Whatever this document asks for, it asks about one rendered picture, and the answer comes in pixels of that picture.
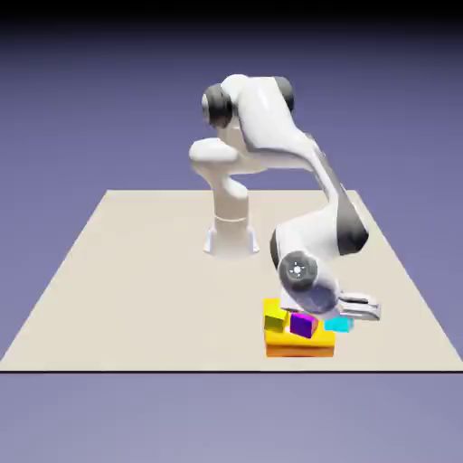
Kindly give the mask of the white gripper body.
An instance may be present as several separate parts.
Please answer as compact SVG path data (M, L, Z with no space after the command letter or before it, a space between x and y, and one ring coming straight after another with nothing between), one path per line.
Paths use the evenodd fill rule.
M337 310L341 317L379 321L381 305L373 297L363 293L341 292L338 297Z

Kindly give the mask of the small cyan cube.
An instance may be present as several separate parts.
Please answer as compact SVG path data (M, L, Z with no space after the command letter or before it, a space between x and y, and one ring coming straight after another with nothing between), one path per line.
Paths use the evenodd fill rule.
M350 317L334 317L324 321L326 331L349 333L354 328L354 320Z

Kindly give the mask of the small yellow cube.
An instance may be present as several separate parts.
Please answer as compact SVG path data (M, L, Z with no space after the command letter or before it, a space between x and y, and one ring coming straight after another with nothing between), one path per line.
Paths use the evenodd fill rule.
M282 333L288 322L288 314L284 313L282 316L264 316L264 329L266 331Z

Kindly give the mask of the large orange box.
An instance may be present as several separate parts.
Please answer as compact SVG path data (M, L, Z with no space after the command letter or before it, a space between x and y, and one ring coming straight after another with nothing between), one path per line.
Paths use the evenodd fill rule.
M318 320L317 330L310 339L291 334L289 320L293 312L296 311L281 308L278 298L263 300L263 324L265 315L278 317L288 314L288 322L282 333L266 331L263 327L267 357L332 357L335 353L335 333L326 331L323 322Z

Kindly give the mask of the small purple cube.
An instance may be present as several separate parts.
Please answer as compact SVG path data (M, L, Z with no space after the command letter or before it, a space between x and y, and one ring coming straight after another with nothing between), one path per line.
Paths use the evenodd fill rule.
M316 332L318 320L312 315L293 312L290 315L289 331L291 334L310 339Z

